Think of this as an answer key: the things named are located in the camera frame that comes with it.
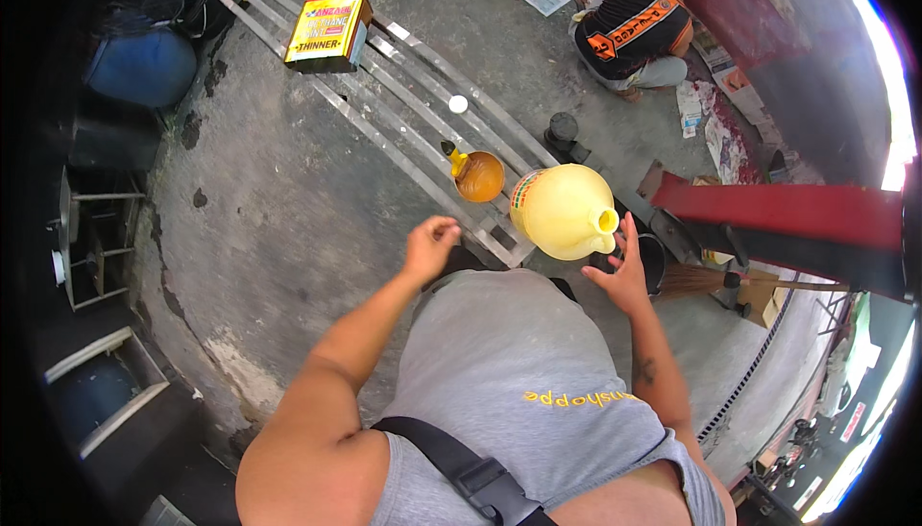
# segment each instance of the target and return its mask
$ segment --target strap buckle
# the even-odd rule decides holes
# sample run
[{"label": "strap buckle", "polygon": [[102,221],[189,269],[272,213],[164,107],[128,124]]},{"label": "strap buckle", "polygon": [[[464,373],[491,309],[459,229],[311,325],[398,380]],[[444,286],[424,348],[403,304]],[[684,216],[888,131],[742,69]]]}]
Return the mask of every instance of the strap buckle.
[{"label": "strap buckle", "polygon": [[482,459],[452,484],[484,518],[497,525],[514,526],[541,508],[524,495],[524,488],[494,458]]}]

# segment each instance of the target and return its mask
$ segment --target black strap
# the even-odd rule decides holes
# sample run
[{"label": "black strap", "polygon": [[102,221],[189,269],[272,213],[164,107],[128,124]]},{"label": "black strap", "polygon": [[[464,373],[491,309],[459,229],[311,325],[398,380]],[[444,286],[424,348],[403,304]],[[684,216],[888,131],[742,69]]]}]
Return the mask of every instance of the black strap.
[{"label": "black strap", "polygon": [[402,436],[416,446],[467,502],[501,526],[556,526],[535,500],[494,458],[480,458],[453,436],[433,425],[394,416],[372,426]]}]

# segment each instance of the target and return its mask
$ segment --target black tank top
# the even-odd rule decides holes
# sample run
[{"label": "black tank top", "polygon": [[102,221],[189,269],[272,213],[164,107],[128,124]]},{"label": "black tank top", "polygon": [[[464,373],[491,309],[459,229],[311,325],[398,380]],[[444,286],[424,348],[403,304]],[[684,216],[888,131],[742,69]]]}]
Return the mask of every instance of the black tank top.
[{"label": "black tank top", "polygon": [[679,0],[605,0],[576,27],[576,46],[595,71],[624,80],[679,42],[692,16]]}]

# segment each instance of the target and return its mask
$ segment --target tattoo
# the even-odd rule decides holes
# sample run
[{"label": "tattoo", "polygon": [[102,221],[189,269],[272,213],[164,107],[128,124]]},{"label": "tattoo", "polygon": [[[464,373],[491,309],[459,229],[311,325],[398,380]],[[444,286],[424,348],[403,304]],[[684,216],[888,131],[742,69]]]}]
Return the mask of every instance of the tattoo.
[{"label": "tattoo", "polygon": [[656,362],[652,358],[642,358],[637,350],[631,349],[631,385],[644,382],[651,386],[656,378]]}]

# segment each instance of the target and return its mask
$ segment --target drain grate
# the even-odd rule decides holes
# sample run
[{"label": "drain grate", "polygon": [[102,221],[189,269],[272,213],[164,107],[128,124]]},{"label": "drain grate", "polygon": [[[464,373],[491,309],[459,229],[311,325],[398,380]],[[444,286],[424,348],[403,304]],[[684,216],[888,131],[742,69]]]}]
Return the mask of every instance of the drain grate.
[{"label": "drain grate", "polygon": [[[798,272],[793,280],[796,281],[801,277],[801,273]],[[720,424],[720,421],[724,419],[724,416],[727,415],[727,412],[730,410],[730,406],[737,400],[740,394],[743,392],[743,388],[746,387],[746,384],[752,378],[752,374],[755,372],[756,367],[759,366],[759,362],[762,361],[762,358],[765,356],[765,351],[768,350],[768,346],[772,343],[772,340],[775,339],[775,334],[778,332],[778,328],[781,326],[781,319],[785,316],[785,313],[788,312],[788,305],[791,302],[791,296],[794,295],[794,290],[788,290],[788,295],[785,297],[785,302],[781,305],[781,311],[778,312],[778,318],[776,318],[775,323],[772,325],[772,328],[768,330],[768,335],[765,336],[765,342],[762,344],[762,347],[759,349],[759,353],[755,355],[755,359],[752,360],[752,364],[749,369],[746,370],[746,374],[743,376],[743,379],[737,384],[736,388],[733,390],[733,393],[730,394],[727,401],[724,402],[724,405],[720,407],[720,410],[717,411],[717,414],[711,418],[711,421],[707,423],[707,426],[701,431],[698,435],[698,442],[703,442],[707,438],[707,435],[714,431],[717,428],[717,425]]]}]

